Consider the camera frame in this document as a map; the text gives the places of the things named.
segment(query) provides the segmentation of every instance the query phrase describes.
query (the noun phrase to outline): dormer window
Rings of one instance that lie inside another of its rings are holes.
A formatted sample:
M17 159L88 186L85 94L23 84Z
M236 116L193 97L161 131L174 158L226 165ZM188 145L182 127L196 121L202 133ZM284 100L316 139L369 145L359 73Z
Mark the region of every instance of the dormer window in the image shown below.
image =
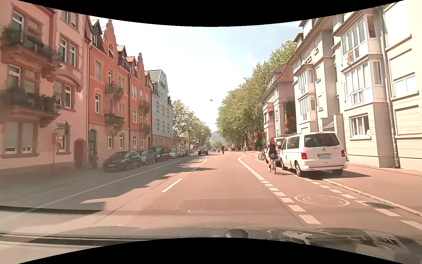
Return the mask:
M108 55L110 58L114 58L114 48L112 47L111 44L108 45Z

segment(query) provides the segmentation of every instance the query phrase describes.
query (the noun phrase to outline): street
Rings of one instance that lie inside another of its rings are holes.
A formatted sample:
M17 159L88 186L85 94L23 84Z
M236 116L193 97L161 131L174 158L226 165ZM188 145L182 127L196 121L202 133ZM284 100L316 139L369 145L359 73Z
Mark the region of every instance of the street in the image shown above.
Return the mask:
M392 188L391 196L382 197L362 189L369 189L367 181L375 177L350 171L334 177L324 172L301 178L280 168L273 175L257 153L191 154L131 171L95 170L0 193L0 231L274 226L356 228L422 240L422 206L410 205L410 190ZM384 181L381 189L388 186Z

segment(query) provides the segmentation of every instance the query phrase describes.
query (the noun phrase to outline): drainpipe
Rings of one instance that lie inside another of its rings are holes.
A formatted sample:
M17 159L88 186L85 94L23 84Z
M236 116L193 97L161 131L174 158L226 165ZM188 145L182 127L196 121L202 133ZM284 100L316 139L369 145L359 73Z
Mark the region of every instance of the drainpipe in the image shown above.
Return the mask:
M385 47L387 46L385 43L385 22L384 22L384 11L377 7L380 15L380 45L382 48L382 57L384 59L384 76L385 76L385 90L387 92L387 104L388 104L388 113L390 117L390 128L391 128L391 141L393 143L393 157L395 159L395 168L400 168L400 159L398 157L398 147L397 147L397 140L395 139L395 121L393 118L393 105L391 103L391 85L390 85L390 70L388 64L387 54L385 52Z

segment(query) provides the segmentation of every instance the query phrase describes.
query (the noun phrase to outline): shutter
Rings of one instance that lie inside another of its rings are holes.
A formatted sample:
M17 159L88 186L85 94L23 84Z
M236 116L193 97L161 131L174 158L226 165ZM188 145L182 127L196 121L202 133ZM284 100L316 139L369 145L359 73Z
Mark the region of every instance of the shutter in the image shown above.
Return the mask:
M419 107L400 109L395 112L398 135L413 135L422 133Z

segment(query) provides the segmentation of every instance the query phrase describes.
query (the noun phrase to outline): balcony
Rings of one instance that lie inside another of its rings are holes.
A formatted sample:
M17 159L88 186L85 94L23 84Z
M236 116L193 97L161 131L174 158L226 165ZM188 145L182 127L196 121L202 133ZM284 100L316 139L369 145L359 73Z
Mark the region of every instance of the balcony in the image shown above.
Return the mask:
M21 30L5 29L1 36L1 62L36 68L42 77L54 79L54 71L60 68L61 53L45 45L40 39Z
M143 109L145 112L149 111L151 105L148 101L141 100L139 101L139 109Z
M107 135L116 136L125 124L124 117L117 116L114 113L105 114L105 124L107 124Z
M0 91L0 123L25 120L44 128L60 116L59 110L54 96L27 93L20 87Z
M144 131L144 132L150 132L151 131L151 126L146 124L146 123L141 123L139 125L139 131Z
M107 97L113 97L115 103L117 103L125 94L125 90L114 83L108 83L105 84L105 94Z

